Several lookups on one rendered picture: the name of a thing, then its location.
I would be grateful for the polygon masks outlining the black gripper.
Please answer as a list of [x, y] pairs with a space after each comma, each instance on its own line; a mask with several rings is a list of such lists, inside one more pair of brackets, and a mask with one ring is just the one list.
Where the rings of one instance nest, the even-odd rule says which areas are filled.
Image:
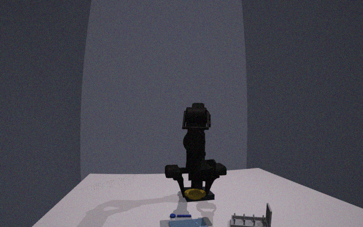
[[[205, 153], [205, 148], [203, 148], [199, 153], [190, 153], [186, 150], [187, 153], [187, 158], [186, 161], [188, 159], [188, 156], [193, 154], [193, 157], [197, 157], [200, 158], [200, 156], [206, 156]], [[216, 163], [216, 170], [214, 172], [209, 173], [209, 177], [205, 178], [205, 192], [206, 192], [206, 196], [209, 193], [209, 190], [211, 188], [211, 185], [213, 183], [214, 180], [216, 180], [217, 178], [220, 177], [220, 175], [226, 175], [226, 167], [224, 165], [222, 165], [221, 163]], [[177, 165], [166, 165], [165, 167], [165, 176], [166, 178], [173, 178], [174, 181], [177, 181], [182, 193], [182, 196], [185, 197], [185, 192], [184, 192], [184, 184], [183, 184], [183, 180], [184, 178], [182, 177], [182, 174], [191, 174], [190, 171], [187, 171], [186, 168], [179, 168]]]

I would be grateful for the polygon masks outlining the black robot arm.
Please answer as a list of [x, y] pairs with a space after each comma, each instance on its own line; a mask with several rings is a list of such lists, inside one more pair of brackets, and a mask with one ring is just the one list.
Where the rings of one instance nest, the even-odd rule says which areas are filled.
[[[207, 124], [207, 127], [206, 127]], [[211, 127], [211, 115], [204, 103], [193, 103], [192, 107], [187, 107], [183, 115], [182, 129], [188, 129], [183, 139], [185, 149], [190, 153], [199, 153], [205, 148], [205, 132]], [[191, 189], [201, 189], [205, 178], [209, 177], [209, 173], [216, 170], [216, 162], [214, 159], [205, 160], [204, 156], [200, 158], [188, 156], [186, 162], [186, 170], [190, 171], [189, 181], [191, 181]]]

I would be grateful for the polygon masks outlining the olive-brown round plate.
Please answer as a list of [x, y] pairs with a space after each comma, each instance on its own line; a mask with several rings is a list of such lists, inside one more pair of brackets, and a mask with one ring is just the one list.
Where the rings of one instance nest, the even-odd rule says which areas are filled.
[[198, 200], [203, 198], [206, 195], [206, 192], [201, 189], [189, 189], [185, 191], [185, 196], [192, 199]]

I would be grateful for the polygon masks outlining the grey dish rack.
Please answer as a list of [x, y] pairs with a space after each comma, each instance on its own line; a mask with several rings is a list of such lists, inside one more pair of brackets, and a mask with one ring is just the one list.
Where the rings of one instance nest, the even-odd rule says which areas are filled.
[[266, 217], [252, 217], [250, 216], [231, 216], [231, 227], [271, 227], [272, 210], [269, 203], [267, 203]]

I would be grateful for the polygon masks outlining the blue flat square mat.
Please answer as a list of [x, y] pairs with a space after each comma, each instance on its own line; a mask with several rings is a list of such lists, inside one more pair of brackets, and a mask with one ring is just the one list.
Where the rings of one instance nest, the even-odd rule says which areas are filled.
[[208, 227], [203, 218], [169, 221], [170, 227]]

